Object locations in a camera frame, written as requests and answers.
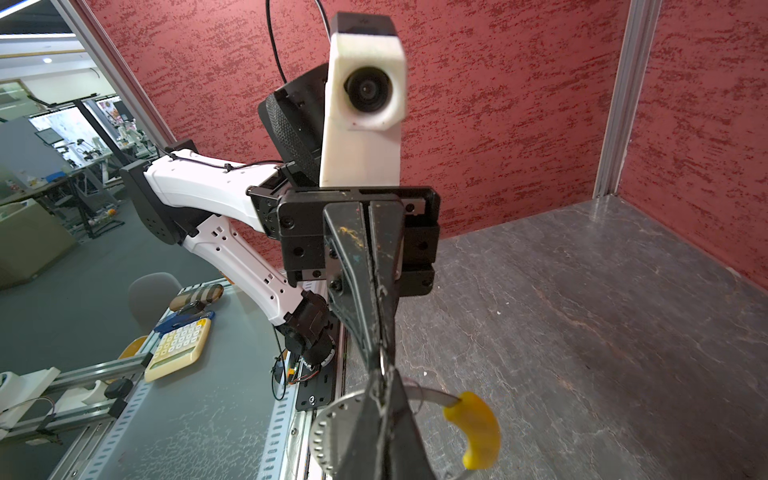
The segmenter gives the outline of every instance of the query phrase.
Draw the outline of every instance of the blue object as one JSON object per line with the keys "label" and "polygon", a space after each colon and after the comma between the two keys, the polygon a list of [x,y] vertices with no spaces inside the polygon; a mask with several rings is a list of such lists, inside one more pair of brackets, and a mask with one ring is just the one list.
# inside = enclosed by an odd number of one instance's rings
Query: blue object
{"label": "blue object", "polygon": [[52,182],[53,180],[56,180],[59,177],[64,177],[66,173],[64,172],[56,172],[55,174],[50,174],[45,178],[45,181]]}
{"label": "blue object", "polygon": [[179,329],[182,326],[189,325],[192,322],[196,322],[199,319],[209,318],[214,319],[216,314],[214,312],[198,312],[198,313],[172,313],[166,317],[163,322],[154,327],[154,331],[160,333],[161,336],[168,332],[172,332],[175,329]]}

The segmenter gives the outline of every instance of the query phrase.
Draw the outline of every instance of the green floor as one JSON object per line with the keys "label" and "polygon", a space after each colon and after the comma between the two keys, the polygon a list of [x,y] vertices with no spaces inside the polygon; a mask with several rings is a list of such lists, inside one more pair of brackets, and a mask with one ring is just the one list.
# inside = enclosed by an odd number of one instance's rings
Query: green floor
{"label": "green floor", "polygon": [[[130,202],[118,218],[124,226],[77,246],[34,281],[0,291],[0,372],[65,371],[115,359],[144,334],[127,307],[131,282],[153,272],[172,273],[182,285],[220,277],[201,258],[156,239]],[[0,448],[0,479],[44,480],[64,451]]]}

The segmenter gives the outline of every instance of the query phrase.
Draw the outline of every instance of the camera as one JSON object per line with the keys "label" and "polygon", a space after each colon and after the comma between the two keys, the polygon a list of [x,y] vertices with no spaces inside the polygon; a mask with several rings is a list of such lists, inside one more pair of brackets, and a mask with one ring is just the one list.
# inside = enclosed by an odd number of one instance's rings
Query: camera
{"label": "camera", "polygon": [[319,185],[398,186],[406,53],[395,26],[339,12],[331,31]]}

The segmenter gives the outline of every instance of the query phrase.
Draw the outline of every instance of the calculator screen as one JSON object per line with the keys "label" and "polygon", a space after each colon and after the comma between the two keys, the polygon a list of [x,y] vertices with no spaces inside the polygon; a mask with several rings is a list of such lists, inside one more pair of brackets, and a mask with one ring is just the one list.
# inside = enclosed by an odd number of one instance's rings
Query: calculator screen
{"label": "calculator screen", "polygon": [[169,356],[169,357],[168,357],[168,358],[166,358],[166,359],[162,359],[161,361],[159,361],[159,362],[155,363],[153,366],[151,366],[149,369],[150,369],[150,370],[152,370],[153,368],[156,368],[156,367],[158,367],[158,366],[160,366],[160,365],[165,365],[166,363],[168,363],[168,362],[171,362],[171,361],[173,361],[173,360],[175,360],[175,359],[179,358],[180,356],[184,356],[184,355],[187,355],[187,354],[188,354],[189,352],[191,352],[192,350],[194,350],[194,347],[193,347],[193,346],[191,346],[190,348],[188,348],[188,349],[184,350],[183,352],[179,352],[179,353],[177,353],[176,355],[172,355],[172,356]]}

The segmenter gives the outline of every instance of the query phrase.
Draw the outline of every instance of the camera lens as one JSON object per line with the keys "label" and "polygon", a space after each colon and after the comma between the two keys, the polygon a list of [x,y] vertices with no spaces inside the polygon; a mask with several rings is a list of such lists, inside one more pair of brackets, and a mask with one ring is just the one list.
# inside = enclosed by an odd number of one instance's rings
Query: camera lens
{"label": "camera lens", "polygon": [[381,110],[389,100],[389,77],[374,67],[355,70],[344,83],[353,107],[366,113]]}

